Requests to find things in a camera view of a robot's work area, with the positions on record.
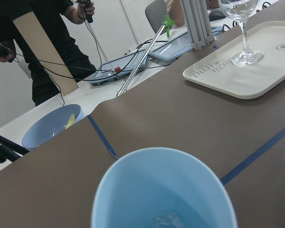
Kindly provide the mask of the light blue plastic cup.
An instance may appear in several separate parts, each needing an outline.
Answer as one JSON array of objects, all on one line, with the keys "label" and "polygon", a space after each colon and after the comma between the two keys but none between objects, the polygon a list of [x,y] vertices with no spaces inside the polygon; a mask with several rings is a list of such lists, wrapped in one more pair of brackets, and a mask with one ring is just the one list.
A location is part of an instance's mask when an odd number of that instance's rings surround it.
[{"label": "light blue plastic cup", "polygon": [[91,227],[154,228],[153,219],[178,213],[185,228],[236,228],[231,200],[216,174],[194,156],[145,148],[116,161],[95,195]]}]

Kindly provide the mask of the ice cubes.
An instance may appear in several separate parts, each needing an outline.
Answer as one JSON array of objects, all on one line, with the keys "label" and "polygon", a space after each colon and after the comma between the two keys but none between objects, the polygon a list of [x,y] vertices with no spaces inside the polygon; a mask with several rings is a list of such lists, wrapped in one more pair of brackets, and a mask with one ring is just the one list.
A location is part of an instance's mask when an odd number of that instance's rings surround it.
[{"label": "ice cubes", "polygon": [[155,228],[184,228],[178,213],[172,212],[153,219]]}]

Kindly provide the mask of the blue bowl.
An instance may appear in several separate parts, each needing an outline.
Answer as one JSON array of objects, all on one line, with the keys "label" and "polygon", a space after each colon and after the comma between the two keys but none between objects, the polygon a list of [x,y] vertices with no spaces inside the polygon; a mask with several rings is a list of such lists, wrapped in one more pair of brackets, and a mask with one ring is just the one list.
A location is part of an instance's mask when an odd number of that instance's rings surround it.
[{"label": "blue bowl", "polygon": [[60,107],[39,119],[29,128],[22,139],[22,146],[31,151],[60,134],[65,130],[71,114],[76,115],[73,124],[85,117],[82,107],[78,104]]}]

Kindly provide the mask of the yellow plastic fork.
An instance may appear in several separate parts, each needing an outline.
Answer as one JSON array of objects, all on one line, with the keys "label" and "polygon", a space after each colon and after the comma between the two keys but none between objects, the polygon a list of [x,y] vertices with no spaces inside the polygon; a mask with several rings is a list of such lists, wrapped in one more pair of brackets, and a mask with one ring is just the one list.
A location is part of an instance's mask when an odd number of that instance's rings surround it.
[{"label": "yellow plastic fork", "polygon": [[69,117],[69,120],[65,126],[65,129],[69,128],[73,123],[74,121],[76,120],[76,115],[75,114],[71,114],[70,117]]}]

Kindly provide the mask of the metal rod with green clip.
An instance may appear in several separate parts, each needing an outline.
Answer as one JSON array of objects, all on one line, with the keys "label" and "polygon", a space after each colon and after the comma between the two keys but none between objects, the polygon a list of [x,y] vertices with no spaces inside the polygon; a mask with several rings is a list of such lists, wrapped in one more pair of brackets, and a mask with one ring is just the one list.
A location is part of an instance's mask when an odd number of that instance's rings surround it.
[{"label": "metal rod with green clip", "polygon": [[140,68],[140,66],[142,64],[142,62],[148,57],[149,52],[151,51],[153,45],[156,43],[156,41],[159,38],[159,36],[161,35],[161,33],[165,30],[167,37],[169,37],[170,36],[170,34],[169,34],[169,26],[173,26],[174,24],[175,24],[175,22],[174,22],[173,19],[170,19],[170,17],[168,15],[164,16],[164,20],[163,20],[159,30],[157,31],[155,37],[151,40],[150,44],[148,45],[148,47],[144,51],[142,57],[137,62],[137,64],[134,67],[134,69],[131,71],[130,75],[128,76],[128,78],[124,82],[124,84],[122,85],[121,89],[117,92],[116,97],[119,97],[121,94],[126,92],[126,89],[127,89],[128,85],[129,85],[129,83],[131,82],[132,78],[136,75],[138,69]]}]

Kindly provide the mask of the grey chair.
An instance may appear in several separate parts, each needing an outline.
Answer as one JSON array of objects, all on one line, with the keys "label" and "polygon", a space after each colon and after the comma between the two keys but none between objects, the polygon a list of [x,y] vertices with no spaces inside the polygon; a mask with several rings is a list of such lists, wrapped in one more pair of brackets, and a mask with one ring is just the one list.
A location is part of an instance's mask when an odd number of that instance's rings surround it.
[{"label": "grey chair", "polygon": [[145,8],[144,12],[152,30],[156,33],[160,29],[164,17],[168,15],[164,0],[154,0]]}]

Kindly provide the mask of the cardboard panel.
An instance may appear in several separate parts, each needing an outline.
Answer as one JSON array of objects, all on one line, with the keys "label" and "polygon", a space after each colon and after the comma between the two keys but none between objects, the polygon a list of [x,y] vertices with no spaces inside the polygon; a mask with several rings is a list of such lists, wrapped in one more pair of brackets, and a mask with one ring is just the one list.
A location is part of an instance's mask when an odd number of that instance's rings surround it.
[{"label": "cardboard panel", "polygon": [[65,96],[78,89],[77,82],[35,14],[33,12],[24,14],[14,19],[13,23],[61,94]]}]

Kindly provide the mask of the clear wine glass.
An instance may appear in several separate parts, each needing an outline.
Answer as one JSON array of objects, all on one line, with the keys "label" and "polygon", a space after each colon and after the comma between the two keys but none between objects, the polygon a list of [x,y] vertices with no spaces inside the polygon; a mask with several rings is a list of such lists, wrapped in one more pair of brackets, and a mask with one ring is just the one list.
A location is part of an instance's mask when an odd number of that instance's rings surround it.
[{"label": "clear wine glass", "polygon": [[243,50],[232,57],[231,61],[236,66],[247,66],[261,61],[264,52],[261,50],[251,50],[249,47],[246,31],[246,23],[250,15],[255,10],[257,0],[219,0],[220,10],[224,15],[237,22],[242,31]]}]

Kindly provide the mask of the cream bear tray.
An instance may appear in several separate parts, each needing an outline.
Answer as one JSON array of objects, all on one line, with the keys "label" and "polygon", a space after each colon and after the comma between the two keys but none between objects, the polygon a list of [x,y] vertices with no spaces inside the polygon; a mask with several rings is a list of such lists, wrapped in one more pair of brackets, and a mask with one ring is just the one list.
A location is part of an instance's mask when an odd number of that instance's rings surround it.
[{"label": "cream bear tray", "polygon": [[262,96],[285,80],[285,21],[261,23],[247,32],[252,49],[261,50],[261,61],[236,66],[231,58],[242,50],[242,37],[223,45],[183,71],[196,84],[240,99]]}]

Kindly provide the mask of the person in black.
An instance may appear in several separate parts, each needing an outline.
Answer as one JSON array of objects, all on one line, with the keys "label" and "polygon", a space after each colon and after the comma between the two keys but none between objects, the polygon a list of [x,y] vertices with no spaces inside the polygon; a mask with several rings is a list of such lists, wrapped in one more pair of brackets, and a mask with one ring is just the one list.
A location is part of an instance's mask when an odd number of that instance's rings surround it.
[{"label": "person in black", "polygon": [[19,46],[31,71],[35,105],[75,90],[96,71],[62,20],[82,24],[94,13],[90,0],[78,1],[77,7],[71,0],[0,0],[0,45],[6,52],[0,62],[12,62]]}]

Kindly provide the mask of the aluminium frame post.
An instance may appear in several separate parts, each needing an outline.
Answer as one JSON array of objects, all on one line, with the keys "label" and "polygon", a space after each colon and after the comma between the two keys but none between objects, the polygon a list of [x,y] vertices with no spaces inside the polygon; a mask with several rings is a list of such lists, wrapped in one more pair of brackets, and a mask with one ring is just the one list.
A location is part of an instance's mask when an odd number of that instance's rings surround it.
[{"label": "aluminium frame post", "polygon": [[180,0],[193,50],[200,50],[214,41],[205,0]]}]

